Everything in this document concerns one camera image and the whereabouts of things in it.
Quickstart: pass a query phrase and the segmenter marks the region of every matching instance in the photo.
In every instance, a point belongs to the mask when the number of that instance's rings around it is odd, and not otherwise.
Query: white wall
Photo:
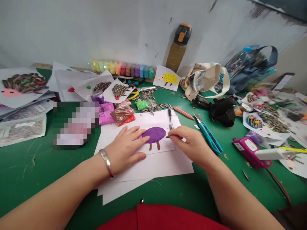
[[[53,61],[87,67],[96,58],[157,66],[182,22],[192,26],[182,65],[225,64],[252,44],[283,51],[307,32],[306,25],[251,1],[217,0],[209,12],[213,2],[2,0],[0,68]]]
[[[272,82],[284,73],[295,73],[285,88],[294,88],[298,92],[307,95],[307,34],[292,44],[278,56],[275,66],[278,70],[266,78],[263,82]]]

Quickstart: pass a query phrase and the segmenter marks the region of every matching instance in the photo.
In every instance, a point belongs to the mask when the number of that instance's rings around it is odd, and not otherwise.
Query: tote bag
[[[217,93],[214,86],[219,82],[220,75],[223,74],[223,89],[221,93]],[[181,79],[180,86],[185,91],[185,96],[192,100],[197,96],[202,98],[219,98],[223,96],[230,86],[229,75],[225,67],[218,63],[195,63],[188,75]],[[199,92],[212,91],[214,96],[201,96]]]

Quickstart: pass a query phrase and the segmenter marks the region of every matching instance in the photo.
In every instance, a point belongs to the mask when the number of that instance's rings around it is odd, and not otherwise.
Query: wall stain
[[[263,12],[266,12],[266,15],[263,17],[265,18],[266,16],[268,16],[268,14],[270,13],[269,9],[262,6],[262,5],[259,5],[259,4],[256,4],[256,7],[251,10],[249,12],[249,16],[252,18],[252,19],[256,19],[256,18],[259,18],[259,16],[263,13]]]
[[[265,18],[269,15],[270,12],[275,12],[276,14],[280,14],[280,16],[287,20],[286,22],[286,25],[289,25],[289,26],[293,26],[293,25],[297,25],[297,26],[304,26],[304,27],[307,27],[307,23],[304,23],[298,19],[295,19],[289,15],[286,15],[282,12],[279,12],[279,11],[276,11],[274,9],[271,9],[267,6],[264,6],[264,5],[261,5],[259,3],[255,3],[253,2],[253,4],[255,5],[255,8],[253,10],[251,10],[249,12],[249,16],[252,18],[252,19],[256,19],[258,17],[262,17],[262,18]]]
[[[215,0],[214,3],[212,4],[212,7],[211,7],[209,13],[210,13],[210,12],[213,10],[213,8],[215,7],[216,2],[217,2],[217,0]]]

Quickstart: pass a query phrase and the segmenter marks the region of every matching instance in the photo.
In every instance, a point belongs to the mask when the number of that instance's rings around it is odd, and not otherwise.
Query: canvas bag
[[[253,66],[253,63],[256,61],[256,57],[259,52],[266,48],[272,47],[272,51],[268,60],[264,60],[257,66]],[[242,69],[235,76],[230,76],[230,89],[228,91],[229,94],[238,93],[247,86],[248,82],[252,78],[256,78],[260,75],[266,74],[267,70],[274,65],[277,64],[278,51],[274,46],[263,46],[261,48],[256,49],[256,51],[252,55],[248,55],[246,61],[244,62],[244,69]]]
[[[219,82],[220,75],[223,74],[223,89],[217,93],[214,86]],[[229,75],[225,67],[218,63],[195,63],[188,75],[180,81],[180,86],[185,91],[185,96],[192,100],[197,96],[202,98],[219,98],[223,96],[230,86]],[[214,96],[201,96],[199,92],[211,90],[216,93]]]

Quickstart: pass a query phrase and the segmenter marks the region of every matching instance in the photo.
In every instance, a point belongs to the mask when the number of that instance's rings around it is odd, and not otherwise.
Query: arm
[[[124,127],[105,148],[114,175],[146,158],[145,153],[133,154],[149,139],[137,139],[145,132],[138,129]],[[3,216],[0,229],[64,229],[83,198],[108,177],[102,156],[96,154]]]
[[[284,229],[212,152],[200,132],[180,126],[169,135],[190,160],[205,170],[225,226],[239,230]]]

